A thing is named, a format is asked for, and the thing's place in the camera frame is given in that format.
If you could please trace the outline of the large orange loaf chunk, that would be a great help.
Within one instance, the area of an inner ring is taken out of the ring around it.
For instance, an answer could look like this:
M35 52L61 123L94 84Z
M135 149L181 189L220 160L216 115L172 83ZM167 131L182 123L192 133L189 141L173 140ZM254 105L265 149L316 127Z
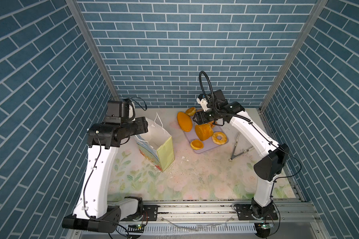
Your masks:
M205 141L212 137L214 134L213 129L209 123L205 123L202 125L196 125L194 127L195 133L199 140Z

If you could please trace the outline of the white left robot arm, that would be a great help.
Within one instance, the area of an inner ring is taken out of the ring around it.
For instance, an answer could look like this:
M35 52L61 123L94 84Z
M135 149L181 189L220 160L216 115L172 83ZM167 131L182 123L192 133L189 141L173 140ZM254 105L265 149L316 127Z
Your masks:
M125 218L143 215L143 200L126 197L108 205L107 193L115 156L123 139L148 132L145 117L125 123L96 123L88 130L88 161L83 187L71 215L62 220L65 229L112 233Z

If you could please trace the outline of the green floral paper bag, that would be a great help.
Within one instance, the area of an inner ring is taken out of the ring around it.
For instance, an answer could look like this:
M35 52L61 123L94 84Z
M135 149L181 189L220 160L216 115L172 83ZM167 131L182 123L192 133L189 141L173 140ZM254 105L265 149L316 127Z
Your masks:
M140 153L159 171L166 171L175 160L172 136L164 129L158 113L154 120L146 118L148 132L135 136Z

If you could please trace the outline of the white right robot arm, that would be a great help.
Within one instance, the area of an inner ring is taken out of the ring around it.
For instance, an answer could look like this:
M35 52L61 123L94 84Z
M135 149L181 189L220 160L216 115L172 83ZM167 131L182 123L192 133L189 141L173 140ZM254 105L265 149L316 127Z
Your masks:
M222 119L222 122L235 127L262 157L253 166L258 180L250 210L253 218L258 220L265 218L273 211L272 192L286 163L289 147L286 144L280 145L267 135L238 102L222 103L220 106L213 106L205 99L197 102L201 105L202 111L195 113L193 117L195 123L201 125Z

